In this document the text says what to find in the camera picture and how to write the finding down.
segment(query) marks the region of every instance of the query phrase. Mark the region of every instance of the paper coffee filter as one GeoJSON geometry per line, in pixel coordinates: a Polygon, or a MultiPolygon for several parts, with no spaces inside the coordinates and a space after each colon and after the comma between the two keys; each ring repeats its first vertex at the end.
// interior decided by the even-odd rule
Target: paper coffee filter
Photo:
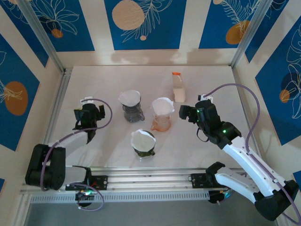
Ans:
{"type": "Polygon", "coordinates": [[[148,152],[155,146],[155,143],[156,139],[142,129],[132,133],[131,145],[140,152],[148,152]]]}
{"type": "Polygon", "coordinates": [[[118,100],[125,106],[133,107],[140,102],[140,93],[137,90],[128,90],[119,95],[118,100]]]}
{"type": "Polygon", "coordinates": [[[174,112],[174,102],[167,97],[160,97],[152,102],[156,115],[166,115],[174,112]]]}

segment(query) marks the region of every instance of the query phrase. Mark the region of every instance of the white table surface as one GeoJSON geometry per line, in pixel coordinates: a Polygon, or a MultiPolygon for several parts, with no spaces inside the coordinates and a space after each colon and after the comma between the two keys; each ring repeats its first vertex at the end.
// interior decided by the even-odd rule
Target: white table surface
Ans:
{"type": "MultiPolygon", "coordinates": [[[[216,145],[201,142],[197,126],[179,118],[181,105],[194,106],[198,95],[208,93],[224,84],[234,83],[228,66],[76,66],[64,97],[56,123],[53,140],[69,134],[75,125],[74,109],[81,108],[80,100],[93,96],[113,109],[109,126],[98,130],[94,139],[71,153],[66,165],[93,167],[157,167],[157,168],[207,168],[216,161],[230,168],[241,168],[230,156],[216,145]],[[130,144],[131,133],[137,129],[151,131],[153,110],[151,103],[159,97],[173,100],[172,72],[181,72],[186,86],[185,103],[174,103],[172,127],[166,132],[152,131],[157,142],[155,155],[140,162],[130,144]],[[141,108],[145,121],[129,123],[123,116],[118,97],[120,92],[136,89],[141,93],[141,108]]],[[[248,127],[236,87],[222,88],[213,94],[222,121],[233,123],[246,137],[248,127]]],[[[98,122],[104,125],[110,116],[98,122]]]]}

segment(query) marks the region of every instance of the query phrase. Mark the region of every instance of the purple cable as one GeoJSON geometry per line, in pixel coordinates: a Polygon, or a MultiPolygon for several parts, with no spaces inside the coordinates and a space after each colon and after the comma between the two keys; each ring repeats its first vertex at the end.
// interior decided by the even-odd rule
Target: purple cable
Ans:
{"type": "Polygon", "coordinates": [[[46,156],[45,156],[45,159],[44,159],[44,162],[43,162],[43,166],[42,166],[42,171],[41,171],[41,177],[40,177],[40,187],[42,189],[42,191],[47,191],[48,189],[46,189],[44,187],[44,174],[45,174],[45,168],[46,168],[46,164],[48,162],[48,159],[49,159],[49,156],[50,154],[52,153],[53,149],[58,145],[60,144],[61,142],[63,142],[64,140],[68,139],[69,137],[75,135],[75,134],[78,134],[80,132],[84,132],[84,131],[88,131],[88,130],[97,130],[97,129],[102,129],[102,128],[105,128],[107,125],[110,124],[110,122],[112,121],[112,117],[113,117],[113,111],[111,109],[111,107],[106,103],[104,102],[103,100],[100,100],[100,99],[95,99],[95,98],[91,98],[91,99],[85,99],[85,100],[82,100],[82,102],[85,102],[85,101],[88,101],[88,100],[96,100],[96,101],[99,101],[99,102],[102,102],[104,103],[105,105],[108,106],[109,110],[110,110],[110,119],[109,121],[104,125],[104,126],[101,126],[101,127],[97,127],[97,128],[86,128],[86,129],[81,129],[81,130],[77,130],[76,132],[74,133],[71,133],[71,134],[68,134],[67,136],[63,137],[62,139],[60,139],[58,142],[55,142],[52,147],[49,149],[49,151],[47,152],[46,156]]]}
{"type": "MultiPolygon", "coordinates": [[[[256,101],[256,104],[257,104],[257,116],[256,116],[256,119],[255,119],[255,122],[253,124],[253,126],[251,127],[248,135],[246,136],[246,150],[247,152],[249,153],[250,152],[250,149],[249,149],[249,139],[251,137],[251,134],[253,133],[258,121],[259,121],[259,117],[260,117],[260,104],[259,104],[259,100],[257,98],[257,96],[255,95],[255,93],[250,90],[247,86],[244,86],[244,85],[240,85],[240,84],[236,84],[236,83],[227,83],[227,84],[223,84],[219,87],[217,87],[216,89],[214,89],[213,91],[211,91],[210,93],[204,95],[204,97],[207,97],[211,94],[213,94],[215,91],[219,90],[220,88],[223,88],[225,86],[237,86],[237,87],[242,87],[246,90],[248,90],[252,96],[254,97],[255,101],[256,101]]],[[[273,180],[276,179],[274,177],[274,175],[267,169],[265,168],[265,166],[260,162],[258,161],[252,154],[249,155],[273,180]]],[[[292,207],[293,209],[295,210],[296,214],[297,214],[297,217],[298,217],[298,221],[299,222],[296,222],[295,220],[291,219],[288,215],[286,215],[285,213],[283,213],[283,215],[288,219],[290,220],[291,222],[293,222],[294,224],[296,225],[301,225],[301,215],[300,215],[300,212],[298,211],[298,208],[296,206],[296,204],[294,203],[293,199],[290,197],[290,195],[288,194],[288,192],[284,189],[284,187],[282,187],[282,185],[279,183],[279,182],[276,182],[276,184],[280,187],[280,189],[285,193],[285,195],[287,196],[288,200],[290,201],[290,203],[292,204],[292,207]]]]}
{"type": "Polygon", "coordinates": [[[79,201],[80,201],[80,198],[78,199],[77,201],[77,206],[79,207],[80,210],[84,210],[84,211],[97,211],[97,210],[100,210],[102,207],[103,207],[103,204],[104,204],[104,198],[103,198],[103,195],[96,189],[96,188],[93,188],[92,186],[89,186],[89,185],[85,185],[83,183],[70,183],[70,185],[77,185],[77,186],[82,186],[82,187],[87,187],[87,188],[90,188],[91,190],[95,191],[96,193],[98,193],[100,195],[100,197],[102,198],[103,202],[102,204],[100,205],[100,207],[97,207],[95,209],[87,209],[87,208],[83,208],[79,205],[79,201]]]}

